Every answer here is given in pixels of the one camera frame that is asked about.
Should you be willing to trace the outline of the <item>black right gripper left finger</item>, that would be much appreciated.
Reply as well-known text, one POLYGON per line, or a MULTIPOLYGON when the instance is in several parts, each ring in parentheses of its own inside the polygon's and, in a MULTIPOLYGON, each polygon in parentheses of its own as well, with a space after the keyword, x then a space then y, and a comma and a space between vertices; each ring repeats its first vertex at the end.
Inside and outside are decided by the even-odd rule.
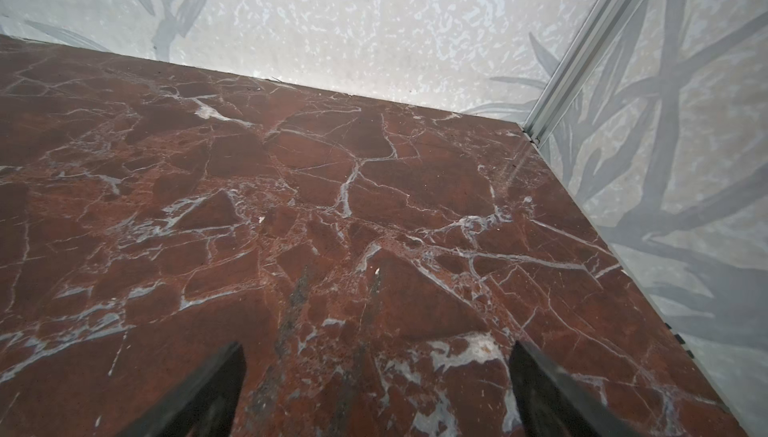
POLYGON ((242 345, 223 346, 118 434, 228 436, 246 369, 242 345))

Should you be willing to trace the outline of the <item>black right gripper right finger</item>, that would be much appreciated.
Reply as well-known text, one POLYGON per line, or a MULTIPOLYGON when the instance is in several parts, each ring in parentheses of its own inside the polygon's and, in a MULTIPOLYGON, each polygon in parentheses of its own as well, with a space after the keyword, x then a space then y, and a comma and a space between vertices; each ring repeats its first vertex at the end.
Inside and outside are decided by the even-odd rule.
POLYGON ((621 420, 534 344, 517 341, 508 369, 527 436, 636 436, 621 420))

